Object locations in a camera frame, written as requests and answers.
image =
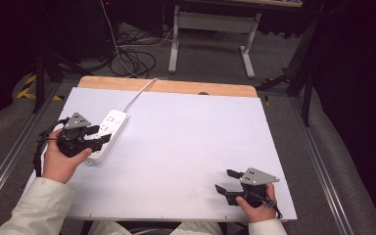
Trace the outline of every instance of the wearable gripper device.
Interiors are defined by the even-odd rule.
[[[87,148],[91,148],[94,153],[100,151],[103,144],[110,141],[112,134],[94,139],[85,139],[84,136],[96,134],[100,128],[99,125],[88,125],[90,125],[90,122],[79,113],[74,113],[71,116],[57,140],[57,146],[64,155],[71,158]]]
[[[227,169],[227,174],[233,178],[240,179],[240,184],[243,188],[242,192],[228,192],[226,189],[215,184],[216,191],[225,196],[228,205],[239,206],[236,197],[241,196],[254,208],[262,204],[270,208],[275,206],[274,202],[267,197],[264,184],[279,181],[277,177],[251,167],[245,173]]]

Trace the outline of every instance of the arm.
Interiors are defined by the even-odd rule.
[[[60,130],[49,136],[53,140],[49,141],[44,156],[42,177],[32,182],[14,208],[11,219],[0,227],[0,234],[59,234],[75,195],[66,183],[91,154],[91,149],[86,149],[67,158],[54,140],[59,134]]]
[[[267,196],[276,202],[273,184],[266,184]],[[282,223],[276,217],[276,210],[261,205],[253,208],[242,197],[236,198],[240,208],[249,218],[249,234],[250,235],[284,235],[287,234]]]

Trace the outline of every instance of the person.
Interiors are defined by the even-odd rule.
[[[50,134],[42,177],[35,178],[31,183],[13,209],[11,219],[1,225],[0,235],[60,233],[75,195],[74,189],[66,183],[91,154],[91,149],[85,149],[73,158],[66,157],[55,141],[60,132],[61,129]],[[266,193],[275,202],[273,184],[266,185]],[[275,218],[275,209],[265,206],[253,208],[242,197],[236,200],[250,221],[251,235],[286,234],[280,220]],[[114,221],[97,221],[89,234],[130,235],[130,232]],[[182,222],[171,234],[221,235],[222,232],[217,223]]]

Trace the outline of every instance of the power strip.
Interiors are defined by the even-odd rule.
[[[128,119],[129,115],[127,113],[119,110],[111,110],[100,124],[99,132],[86,137],[86,139],[95,139],[107,134],[112,134],[111,140],[105,143],[100,151],[92,153],[87,158],[86,163],[88,165],[97,165],[105,159],[121,131],[126,126]]]

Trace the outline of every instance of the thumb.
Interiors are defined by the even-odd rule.
[[[250,216],[253,213],[254,208],[249,205],[246,199],[239,196],[239,197],[236,197],[236,201],[247,216]]]
[[[92,150],[90,148],[87,148],[83,151],[81,151],[79,154],[75,155],[71,160],[75,163],[75,165],[80,165],[82,162],[84,162],[92,153]]]

